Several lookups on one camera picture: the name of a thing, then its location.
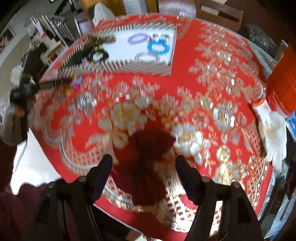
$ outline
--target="white chair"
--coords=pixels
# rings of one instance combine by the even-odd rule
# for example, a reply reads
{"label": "white chair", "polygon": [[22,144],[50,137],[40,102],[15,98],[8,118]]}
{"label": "white chair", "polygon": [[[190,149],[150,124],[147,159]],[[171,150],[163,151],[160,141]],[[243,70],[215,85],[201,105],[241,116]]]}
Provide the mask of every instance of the white chair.
{"label": "white chair", "polygon": [[94,7],[94,18],[92,20],[94,26],[96,27],[101,20],[107,20],[114,18],[113,12],[106,7],[105,4],[98,2]]}

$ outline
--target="white wall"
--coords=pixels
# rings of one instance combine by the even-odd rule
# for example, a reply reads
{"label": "white wall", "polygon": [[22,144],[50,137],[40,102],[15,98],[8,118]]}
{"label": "white wall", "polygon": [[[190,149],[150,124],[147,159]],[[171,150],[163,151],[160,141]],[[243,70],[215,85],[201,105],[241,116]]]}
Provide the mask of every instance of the white wall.
{"label": "white wall", "polygon": [[61,2],[62,0],[57,0],[50,4],[48,0],[28,0],[28,2],[12,17],[8,23],[12,31],[15,33],[15,38],[2,51],[0,55],[0,66],[10,51],[28,33],[25,23],[29,16],[51,16],[55,13]]}

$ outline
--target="round table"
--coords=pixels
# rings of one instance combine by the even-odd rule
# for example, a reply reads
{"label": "round table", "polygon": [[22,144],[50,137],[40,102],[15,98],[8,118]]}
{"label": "round table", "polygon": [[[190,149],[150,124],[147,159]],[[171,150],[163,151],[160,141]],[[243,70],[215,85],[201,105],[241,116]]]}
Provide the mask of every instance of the round table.
{"label": "round table", "polygon": [[[249,107],[265,89],[262,67],[247,41],[202,20],[160,15],[116,17],[93,31],[138,23],[177,25],[171,76],[93,73],[83,75],[75,90],[60,86],[41,92],[32,130],[44,153],[67,182],[111,154],[114,170],[95,204],[149,237],[184,240],[194,219],[197,207],[174,167],[178,154],[215,182],[238,181],[258,214],[272,166],[262,158]],[[43,81],[55,78],[85,39],[59,56]],[[137,159],[141,150],[132,143],[137,130],[146,133],[140,142],[150,141],[149,152],[161,155],[149,167],[140,167]],[[212,235],[221,205],[217,202]]]}

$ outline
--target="wooden furniture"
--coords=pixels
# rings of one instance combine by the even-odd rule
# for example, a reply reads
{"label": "wooden furniture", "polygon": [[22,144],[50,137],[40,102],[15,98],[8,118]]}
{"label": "wooden furniture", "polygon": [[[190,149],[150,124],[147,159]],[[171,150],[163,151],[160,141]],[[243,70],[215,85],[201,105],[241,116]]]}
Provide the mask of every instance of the wooden furniture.
{"label": "wooden furniture", "polygon": [[[201,10],[202,6],[218,10],[219,16]],[[196,12],[198,18],[219,24],[235,32],[240,29],[242,25],[242,17],[244,15],[243,11],[212,0],[197,0]]]}
{"label": "wooden furniture", "polygon": [[42,53],[40,55],[40,58],[42,62],[44,63],[52,63],[58,54],[56,54],[57,51],[59,51],[62,48],[62,42],[58,41],[56,44],[52,45],[49,49],[47,49],[46,52]]}
{"label": "wooden furniture", "polygon": [[105,4],[115,16],[126,15],[122,0],[79,0],[83,10],[88,10],[98,2]]}
{"label": "wooden furniture", "polygon": [[75,15],[74,22],[80,37],[88,34],[94,28],[94,25],[86,11]]}
{"label": "wooden furniture", "polygon": [[147,0],[147,7],[149,12],[158,12],[157,6],[158,6],[158,1]]}
{"label": "wooden furniture", "polygon": [[82,8],[84,10],[89,9],[91,6],[95,5],[97,2],[100,2],[100,0],[80,0]]}
{"label": "wooden furniture", "polygon": [[158,0],[159,14],[196,17],[196,0]]}

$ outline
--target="maroon clothing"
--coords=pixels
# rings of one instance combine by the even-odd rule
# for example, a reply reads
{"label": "maroon clothing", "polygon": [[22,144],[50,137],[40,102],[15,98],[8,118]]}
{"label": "maroon clothing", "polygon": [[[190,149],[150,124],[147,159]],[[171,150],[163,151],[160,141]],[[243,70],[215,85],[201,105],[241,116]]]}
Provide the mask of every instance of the maroon clothing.
{"label": "maroon clothing", "polygon": [[37,200],[46,185],[21,186],[19,194],[0,193],[0,240],[21,241]]}
{"label": "maroon clothing", "polygon": [[[10,147],[0,139],[0,241],[21,241],[36,203],[46,184],[34,187],[21,186],[18,195],[4,191],[12,177],[13,161],[17,147]],[[129,228],[92,206],[92,212],[105,241],[121,241]],[[79,241],[75,222],[70,210],[67,212],[67,227],[71,241]]]}
{"label": "maroon clothing", "polygon": [[0,192],[10,183],[16,151],[16,146],[8,146],[0,138]]}

